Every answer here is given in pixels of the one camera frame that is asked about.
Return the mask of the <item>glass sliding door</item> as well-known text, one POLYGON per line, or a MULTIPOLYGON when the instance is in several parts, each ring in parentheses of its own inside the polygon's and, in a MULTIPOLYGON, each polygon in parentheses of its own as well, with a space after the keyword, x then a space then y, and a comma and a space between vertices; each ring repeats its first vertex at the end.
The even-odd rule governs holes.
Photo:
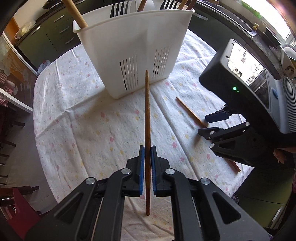
POLYGON ((37 73, 1 34, 1 105, 14 104, 32 113, 37 73))

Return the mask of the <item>light bamboo chopstick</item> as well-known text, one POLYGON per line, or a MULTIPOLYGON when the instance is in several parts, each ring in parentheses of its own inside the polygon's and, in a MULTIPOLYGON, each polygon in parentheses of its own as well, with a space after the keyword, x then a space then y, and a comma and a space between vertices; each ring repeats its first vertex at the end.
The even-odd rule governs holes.
POLYGON ((72 0, 62 0, 63 4, 69 11, 69 13, 72 15, 78 26, 83 29, 87 28, 88 24, 82 17, 81 13, 79 12, 78 8, 75 6, 74 2, 72 0))

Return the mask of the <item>white plastic bag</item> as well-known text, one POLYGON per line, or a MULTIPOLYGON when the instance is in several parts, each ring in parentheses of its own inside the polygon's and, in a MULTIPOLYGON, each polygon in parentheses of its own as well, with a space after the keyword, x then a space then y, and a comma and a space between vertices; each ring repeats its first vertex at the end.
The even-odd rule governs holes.
POLYGON ((26 22, 15 34, 15 39, 20 39, 22 36, 24 36, 26 33, 28 33, 34 26, 36 25, 36 21, 30 21, 26 22))

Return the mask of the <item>white plastic utensil holder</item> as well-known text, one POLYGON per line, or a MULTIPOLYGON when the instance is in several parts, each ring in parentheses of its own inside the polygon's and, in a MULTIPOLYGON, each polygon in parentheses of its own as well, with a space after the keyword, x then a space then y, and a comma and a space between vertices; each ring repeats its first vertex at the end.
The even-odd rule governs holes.
POLYGON ((110 17, 111 6, 83 15, 81 29, 73 22, 89 59, 107 92, 119 99, 173 71, 194 10, 157 9, 110 17))

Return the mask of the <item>white plastic spoon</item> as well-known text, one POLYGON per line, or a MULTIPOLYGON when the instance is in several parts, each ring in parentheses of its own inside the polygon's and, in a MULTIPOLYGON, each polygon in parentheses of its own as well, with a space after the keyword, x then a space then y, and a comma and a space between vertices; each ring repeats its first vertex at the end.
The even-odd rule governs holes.
MULTIPOLYGON (((141 0, 128 1, 128 12, 129 13, 137 12, 140 3, 141 3, 141 0)), ((144 11, 152 11, 155 9, 156 9, 156 7, 154 5, 154 2, 152 0, 146 0, 145 6, 144 6, 144 11)))

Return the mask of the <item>green lower cabinets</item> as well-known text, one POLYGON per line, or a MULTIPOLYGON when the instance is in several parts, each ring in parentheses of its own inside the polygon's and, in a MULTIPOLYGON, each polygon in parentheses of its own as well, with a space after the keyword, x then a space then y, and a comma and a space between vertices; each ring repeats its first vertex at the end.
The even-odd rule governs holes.
POLYGON ((15 43, 15 48, 35 70, 46 60, 53 62, 80 45, 73 33, 74 18, 62 2, 48 9, 29 32, 15 43))

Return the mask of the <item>red-tipped wooden chopstick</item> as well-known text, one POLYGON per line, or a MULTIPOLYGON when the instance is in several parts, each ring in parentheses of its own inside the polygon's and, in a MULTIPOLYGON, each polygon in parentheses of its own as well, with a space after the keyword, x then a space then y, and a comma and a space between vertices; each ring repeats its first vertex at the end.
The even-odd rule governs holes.
POLYGON ((149 72, 145 71, 145 214, 151 213, 151 117, 149 96, 149 72))

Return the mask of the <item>dark-tipped wooden chopstick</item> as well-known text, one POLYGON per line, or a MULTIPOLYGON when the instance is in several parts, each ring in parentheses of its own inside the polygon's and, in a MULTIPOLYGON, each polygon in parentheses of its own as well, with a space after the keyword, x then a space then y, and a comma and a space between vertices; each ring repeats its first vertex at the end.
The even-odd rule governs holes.
MULTIPOLYGON (((194 114, 190 108, 188 108, 184 102, 182 102, 178 97, 176 97, 176 100, 178 101, 178 103, 187 111, 187 113, 193 118, 193 120, 198 124, 199 127, 202 128, 207 128, 208 125, 205 124, 203 121, 201 121, 196 114, 194 114)), ((238 165, 234 162, 234 161, 230 161, 229 160, 230 165, 234 168, 234 170, 237 173, 241 172, 241 169, 238 167, 238 165)))

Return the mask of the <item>black plastic fork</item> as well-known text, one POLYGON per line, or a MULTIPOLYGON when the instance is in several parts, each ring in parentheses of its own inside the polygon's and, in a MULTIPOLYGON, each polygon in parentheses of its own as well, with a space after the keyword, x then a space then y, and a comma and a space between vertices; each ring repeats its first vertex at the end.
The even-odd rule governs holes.
POLYGON ((110 11, 110 18, 115 16, 122 16, 128 12, 129 1, 126 0, 114 0, 112 1, 112 7, 110 11))
POLYGON ((162 9, 177 9, 177 7, 180 5, 178 1, 175 0, 163 0, 160 10, 162 9))

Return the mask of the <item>brown wooden chopstick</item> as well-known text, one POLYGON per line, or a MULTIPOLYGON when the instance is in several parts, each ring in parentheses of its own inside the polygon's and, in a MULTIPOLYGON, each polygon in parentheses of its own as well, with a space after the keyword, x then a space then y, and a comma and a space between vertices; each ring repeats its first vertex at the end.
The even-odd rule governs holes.
POLYGON ((137 8, 137 11, 143 11, 146 2, 147 2, 147 0, 141 0, 139 6, 138 6, 138 8, 137 8))
POLYGON ((183 9, 183 7, 186 5, 186 3, 187 3, 187 0, 182 0, 180 5, 178 6, 178 9, 183 9))
POLYGON ((188 5, 188 7, 186 8, 186 10, 189 10, 190 11, 194 7, 195 3, 196 3, 196 0, 191 0, 191 3, 188 5))

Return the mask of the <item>small trash bin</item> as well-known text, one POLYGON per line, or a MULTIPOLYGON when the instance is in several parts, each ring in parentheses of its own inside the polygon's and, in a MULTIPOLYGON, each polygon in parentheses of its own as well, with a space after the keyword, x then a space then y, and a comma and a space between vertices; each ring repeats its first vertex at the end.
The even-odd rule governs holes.
POLYGON ((43 70, 45 70, 51 64, 50 60, 45 60, 38 67, 37 73, 40 74, 43 70))

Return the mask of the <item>floral white tablecloth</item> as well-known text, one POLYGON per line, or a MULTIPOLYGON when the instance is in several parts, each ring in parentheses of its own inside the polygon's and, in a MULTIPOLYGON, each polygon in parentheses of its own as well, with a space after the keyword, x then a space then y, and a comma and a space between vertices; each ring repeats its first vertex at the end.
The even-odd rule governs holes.
MULTIPOLYGON (((207 177, 232 196, 252 168, 240 165, 236 172, 215 156, 184 110, 188 106, 202 119, 224 105, 199 82, 214 55, 200 37, 186 32, 172 73, 150 87, 151 144, 186 177, 207 177)), ((113 99, 78 45, 37 78, 33 120, 44 174, 61 201, 87 177, 107 178, 138 155, 144 144, 144 90, 113 99)))

